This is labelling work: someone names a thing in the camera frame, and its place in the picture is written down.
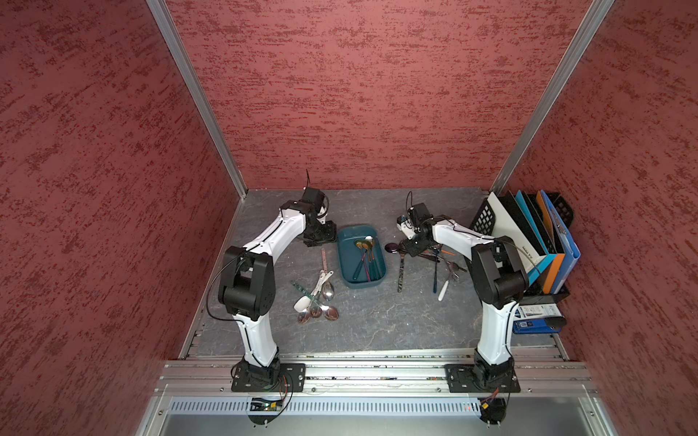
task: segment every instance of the black basket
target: black basket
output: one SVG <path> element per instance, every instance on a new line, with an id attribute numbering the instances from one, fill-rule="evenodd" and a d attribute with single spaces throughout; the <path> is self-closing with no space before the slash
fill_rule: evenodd
<path id="1" fill-rule="evenodd" d="M 497 217 L 494 216 L 494 212 L 492 211 L 492 208 L 489 206 L 489 202 L 486 198 L 482 200 L 482 204 L 480 205 L 480 208 L 477 210 L 475 218 L 470 223 L 470 228 L 478 233 L 491 235 L 492 231 L 494 230 L 494 222 L 496 221 L 496 219 Z"/>
<path id="2" fill-rule="evenodd" d="M 542 216 L 538 203 L 536 202 L 535 194 L 524 193 L 524 195 L 527 195 L 532 200 L 531 203 L 537 209 L 536 212 Z M 557 212 L 560 214 L 560 218 L 562 218 L 563 223 L 565 223 L 565 225 L 569 228 L 574 220 L 574 211 L 570 205 L 565 201 L 560 193 L 550 193 L 548 194 L 548 198 L 553 203 L 555 210 L 557 210 Z M 477 210 L 475 218 L 470 223 L 470 228 L 482 234 L 492 235 L 492 232 L 494 231 L 494 223 L 496 221 L 497 217 L 492 211 L 492 208 L 489 206 L 487 198 L 485 198 L 482 200 L 482 204 Z M 567 298 L 569 295 L 570 290 L 565 285 L 560 288 L 560 291 L 557 294 L 543 294 L 543 289 L 541 286 L 538 283 L 533 283 L 526 290 L 526 293 L 524 293 L 523 300 L 520 304 L 526 306 L 530 304 L 557 303 L 558 301 Z"/>
<path id="3" fill-rule="evenodd" d="M 565 223 L 565 225 L 569 229 L 572 225 L 572 221 L 574 221 L 574 211 L 572 210 L 572 207 L 570 207 L 570 205 L 565 201 L 565 198 L 560 193 L 548 194 L 548 198 L 550 199 L 550 202 L 553 204 L 555 210 L 557 210 L 563 223 Z"/>
<path id="4" fill-rule="evenodd" d="M 526 292 L 523 293 L 523 299 L 519 302 L 520 306 L 530 306 L 532 304 L 551 304 L 558 303 L 570 296 L 570 289 L 567 285 L 563 285 L 557 294 L 543 294 L 540 285 L 533 283 Z"/>

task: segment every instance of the gray table surface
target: gray table surface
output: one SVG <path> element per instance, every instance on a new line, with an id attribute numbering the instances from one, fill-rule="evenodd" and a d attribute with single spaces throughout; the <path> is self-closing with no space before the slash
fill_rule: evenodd
<path id="1" fill-rule="evenodd" d="M 380 245 L 400 242 L 403 235 L 395 224 L 405 211 L 408 189 L 326 190 L 328 220 L 338 229 L 367 224 L 378 232 Z M 414 203 L 424 202 L 434 215 L 445 214 L 468 226 L 487 193 L 479 188 L 414 189 Z M 242 205 L 231 245 L 242 246 L 266 228 L 286 200 L 298 200 L 299 190 L 252 190 Z M 482 308 L 468 273 L 450 283 L 443 301 L 433 289 L 433 262 L 406 257 L 402 293 L 397 293 L 399 255 L 383 252 L 387 276 L 377 287 L 350 290 L 341 279 L 336 244 L 324 245 L 336 296 L 331 304 L 340 318 L 324 317 L 298 324 L 293 304 L 301 296 L 291 281 L 312 290 L 322 269 L 320 247 L 308 248 L 294 240 L 274 265 L 276 299 L 269 312 L 272 334 L 282 353 L 354 352 L 368 350 L 442 349 L 474 347 L 480 338 Z M 462 256 L 445 255 L 462 266 Z M 439 265 L 438 289 L 447 277 Z M 229 317 L 211 292 L 209 305 L 217 317 Z M 213 320 L 204 314 L 198 356 L 244 353 L 235 323 Z M 553 345 L 550 335 L 513 335 L 514 346 Z"/>

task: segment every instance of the teal tray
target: teal tray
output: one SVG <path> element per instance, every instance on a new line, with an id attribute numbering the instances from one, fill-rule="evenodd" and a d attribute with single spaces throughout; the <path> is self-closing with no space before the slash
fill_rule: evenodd
<path id="1" fill-rule="evenodd" d="M 356 267 L 361 262 L 363 251 L 354 245 L 357 239 L 363 239 L 366 236 L 372 236 L 376 241 L 376 246 L 373 248 L 374 261 L 378 267 L 379 278 L 369 282 L 366 277 L 366 269 L 362 268 L 361 273 L 356 280 L 352 279 Z M 385 259 L 383 259 L 383 247 L 380 245 L 378 233 L 376 229 L 370 225 L 354 225 L 340 230 L 337 233 L 337 253 L 339 254 L 339 268 L 342 273 L 342 279 L 350 289 L 365 289 L 381 284 L 385 278 L 387 269 L 385 268 Z"/>

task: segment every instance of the folder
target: folder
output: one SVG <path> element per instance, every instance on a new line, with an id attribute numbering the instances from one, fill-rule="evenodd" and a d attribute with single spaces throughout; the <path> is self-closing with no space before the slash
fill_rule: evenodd
<path id="1" fill-rule="evenodd" d="M 548 266 L 548 268 L 542 272 L 540 278 L 538 278 L 538 283 L 543 289 L 543 294 L 550 294 L 553 290 L 555 278 L 560 271 L 560 266 L 562 266 L 563 260 L 565 259 L 565 254 L 557 253 L 555 250 L 554 244 L 550 239 L 550 235 L 548 235 L 548 232 L 543 225 L 543 221 L 538 216 L 538 212 L 533 208 L 533 205 L 529 207 L 530 199 L 519 191 L 517 192 L 516 201 L 526 219 L 531 223 L 531 227 L 534 229 L 536 236 L 540 238 L 546 253 L 555 256 L 550 266 Z"/>
<path id="2" fill-rule="evenodd" d="M 563 247 L 565 249 L 565 259 L 560 265 L 560 271 L 558 271 L 557 277 L 553 283 L 552 294 L 557 294 L 560 292 L 560 288 L 565 284 L 565 280 L 570 276 L 570 272 L 579 261 L 579 248 L 577 247 L 572 234 L 570 234 L 569 229 L 563 223 L 560 214 L 555 210 L 553 203 L 550 201 L 545 191 L 541 190 L 539 193 L 540 197 L 543 199 L 544 205 L 553 223 L 553 231 L 557 233 L 560 240 L 562 241 Z"/>
<path id="3" fill-rule="evenodd" d="M 550 216 L 550 213 L 548 212 L 548 208 L 545 206 L 545 202 L 543 201 L 543 196 L 541 196 L 540 191 L 537 194 L 535 194 L 535 202 L 538 205 L 538 209 L 540 210 L 540 218 L 543 220 L 543 225 L 546 229 L 546 232 L 548 232 L 550 238 L 553 241 L 555 253 L 564 253 L 565 247 L 563 246 L 563 242 L 560 239 L 560 235 L 557 232 L 553 231 L 553 220 Z"/>
<path id="4" fill-rule="evenodd" d="M 532 243 L 524 236 L 524 233 L 519 229 L 519 226 L 514 222 L 507 209 L 505 209 L 494 193 L 490 193 L 489 197 L 487 197 L 487 202 L 492 210 L 492 214 L 496 217 L 492 236 L 496 238 L 508 236 L 513 240 L 514 245 L 523 251 L 523 253 L 519 251 L 519 254 L 521 263 L 528 275 L 528 284 L 535 282 L 540 275 L 539 271 L 544 271 L 553 262 L 554 256 L 538 254 Z"/>
<path id="5" fill-rule="evenodd" d="M 547 255 L 548 250 L 543 247 L 543 243 L 538 238 L 538 235 L 536 235 L 533 226 L 526 218 L 526 215 L 524 215 L 521 207 L 519 207 L 514 195 L 511 192 L 507 192 L 497 198 L 502 206 L 504 206 L 504 209 L 507 210 L 509 216 L 512 217 L 512 220 L 519 226 L 519 230 L 521 230 L 521 233 L 528 239 L 528 242 L 530 242 L 538 255 Z"/>
<path id="6" fill-rule="evenodd" d="M 533 226 L 533 230 L 535 231 L 535 235 L 541 241 L 541 243 L 545 247 L 546 251 L 549 254 L 557 253 L 555 251 L 555 245 L 553 244 L 552 239 L 550 239 L 550 235 L 545 230 L 545 226 L 543 225 L 543 220 L 540 218 L 540 213 L 533 206 L 533 203 L 531 202 L 530 198 L 528 198 L 528 196 L 523 194 L 521 191 L 517 192 L 517 195 L 515 198 L 516 198 L 517 204 L 521 208 L 521 211 L 523 211 L 523 214 L 526 216 L 526 219 Z"/>

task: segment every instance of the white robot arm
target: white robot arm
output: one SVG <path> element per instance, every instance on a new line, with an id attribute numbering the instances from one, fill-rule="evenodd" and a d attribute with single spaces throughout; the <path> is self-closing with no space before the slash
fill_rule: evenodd
<path id="1" fill-rule="evenodd" d="M 279 348 L 269 325 L 276 296 L 274 263 L 296 237 L 309 247 L 336 241 L 336 225 L 325 222 L 326 199 L 322 191 L 306 188 L 300 200 L 279 208 L 264 232 L 243 247 L 228 248 L 223 256 L 223 264 L 231 267 L 221 272 L 218 302 L 237 321 L 245 345 L 241 364 L 256 388 L 266 389 L 279 376 Z"/>
<path id="2" fill-rule="evenodd" d="M 416 256 L 436 243 L 447 245 L 466 258 L 473 286 L 482 302 L 482 332 L 475 351 L 471 383 L 483 392 L 509 386 L 514 371 L 510 353 L 514 311 L 528 287 L 528 276 L 511 238 L 475 232 L 445 216 L 434 217 L 424 203 L 398 219 L 407 239 L 401 248 Z"/>

